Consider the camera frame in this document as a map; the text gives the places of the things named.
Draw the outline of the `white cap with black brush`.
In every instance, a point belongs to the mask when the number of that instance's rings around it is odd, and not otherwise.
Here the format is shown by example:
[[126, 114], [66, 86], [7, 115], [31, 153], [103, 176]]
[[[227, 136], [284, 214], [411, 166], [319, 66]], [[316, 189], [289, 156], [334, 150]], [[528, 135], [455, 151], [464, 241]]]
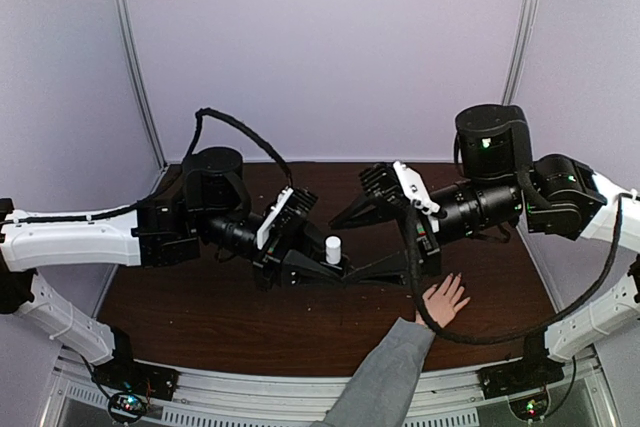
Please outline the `white cap with black brush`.
[[342, 258], [342, 241], [338, 236], [325, 239], [325, 261], [330, 265], [338, 265]]

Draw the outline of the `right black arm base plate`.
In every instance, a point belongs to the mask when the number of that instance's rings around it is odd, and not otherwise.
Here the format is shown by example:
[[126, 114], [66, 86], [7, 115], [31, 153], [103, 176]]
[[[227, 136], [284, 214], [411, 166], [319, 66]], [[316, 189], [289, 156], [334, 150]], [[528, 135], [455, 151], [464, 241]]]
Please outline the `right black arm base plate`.
[[564, 379], [564, 365], [549, 359], [515, 362], [484, 367], [478, 378], [485, 399], [510, 396]]

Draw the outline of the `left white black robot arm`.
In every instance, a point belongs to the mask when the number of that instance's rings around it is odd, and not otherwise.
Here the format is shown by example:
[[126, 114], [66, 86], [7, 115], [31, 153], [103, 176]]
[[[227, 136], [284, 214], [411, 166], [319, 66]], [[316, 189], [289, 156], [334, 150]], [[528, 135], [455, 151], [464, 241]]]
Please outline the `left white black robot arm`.
[[267, 287], [301, 281], [340, 283], [351, 271], [335, 236], [308, 220], [317, 198], [285, 187], [263, 215], [252, 211], [243, 158], [229, 147], [188, 155], [172, 197], [150, 196], [113, 211], [41, 214], [1, 202], [1, 311], [33, 320], [52, 340], [75, 350], [123, 391], [144, 380], [128, 336], [92, 321], [37, 273], [44, 266], [179, 265], [214, 244], [257, 269]]

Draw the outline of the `person's bare hand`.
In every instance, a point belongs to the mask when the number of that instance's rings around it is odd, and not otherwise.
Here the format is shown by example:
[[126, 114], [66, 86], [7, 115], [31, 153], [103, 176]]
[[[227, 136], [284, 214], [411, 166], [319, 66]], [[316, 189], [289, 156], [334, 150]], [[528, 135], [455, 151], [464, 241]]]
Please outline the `person's bare hand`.
[[449, 274], [440, 284], [434, 284], [423, 294], [422, 300], [431, 319], [440, 328], [448, 326], [466, 307], [471, 298], [465, 297], [462, 274]]

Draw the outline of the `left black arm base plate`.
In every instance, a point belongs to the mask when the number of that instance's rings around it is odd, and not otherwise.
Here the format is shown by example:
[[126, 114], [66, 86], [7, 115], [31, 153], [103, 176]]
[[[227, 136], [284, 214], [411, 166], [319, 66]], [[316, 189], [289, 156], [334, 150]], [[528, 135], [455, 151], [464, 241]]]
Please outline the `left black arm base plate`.
[[134, 362], [130, 366], [95, 366], [94, 377], [100, 385], [143, 397], [171, 401], [179, 372], [175, 369]]

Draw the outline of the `grey sleeved forearm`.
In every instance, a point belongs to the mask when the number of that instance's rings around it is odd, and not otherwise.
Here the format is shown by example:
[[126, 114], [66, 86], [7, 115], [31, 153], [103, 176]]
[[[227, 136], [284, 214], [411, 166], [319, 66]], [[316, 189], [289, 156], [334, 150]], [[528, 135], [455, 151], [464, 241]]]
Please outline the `grey sleeved forearm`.
[[402, 426], [435, 333], [397, 319], [315, 426]]

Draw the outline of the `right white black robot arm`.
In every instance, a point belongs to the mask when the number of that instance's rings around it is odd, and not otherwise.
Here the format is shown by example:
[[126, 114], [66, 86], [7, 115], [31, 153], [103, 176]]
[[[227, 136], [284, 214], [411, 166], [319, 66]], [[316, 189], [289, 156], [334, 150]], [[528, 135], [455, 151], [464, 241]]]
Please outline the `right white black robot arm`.
[[513, 366], [519, 387], [535, 387], [551, 365], [620, 328], [639, 314], [639, 265], [607, 293], [589, 299], [604, 283], [618, 247], [639, 254], [639, 195], [625, 190], [588, 165], [562, 154], [533, 159], [524, 111], [516, 105], [483, 104], [455, 118], [454, 161], [464, 180], [429, 192], [421, 174], [402, 161], [382, 162], [359, 174], [362, 194], [331, 222], [352, 229], [396, 221], [406, 260], [378, 261], [346, 273], [345, 282], [399, 276], [427, 314], [419, 293], [422, 275], [440, 270], [440, 248], [463, 238], [482, 238], [488, 228], [516, 225], [525, 216], [529, 233], [610, 243], [603, 270], [568, 307], [524, 332], [471, 337], [444, 330], [428, 314], [426, 323], [440, 337], [467, 345], [525, 340], [525, 357]]

